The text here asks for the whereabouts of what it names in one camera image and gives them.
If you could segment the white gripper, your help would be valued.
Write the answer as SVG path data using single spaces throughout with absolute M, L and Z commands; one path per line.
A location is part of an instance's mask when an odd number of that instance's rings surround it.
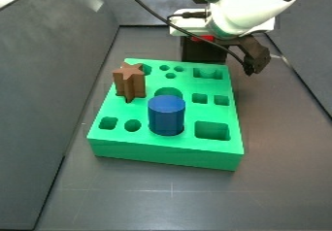
M 207 25 L 207 15 L 209 12 L 205 9 L 179 9 L 167 16 L 167 20 L 183 30 L 198 36 L 211 35 L 214 37 L 243 37 L 254 33 L 269 32 L 274 27 L 274 18 L 272 18 L 265 23 L 247 30 L 238 29 L 231 32 L 218 32 L 217 27 L 210 27 Z

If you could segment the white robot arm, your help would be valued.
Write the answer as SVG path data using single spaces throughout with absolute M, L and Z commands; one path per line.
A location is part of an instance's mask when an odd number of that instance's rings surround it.
M 274 17 L 297 0 L 193 0 L 201 9 L 179 9 L 170 22 L 194 35 L 230 40 L 273 30 Z

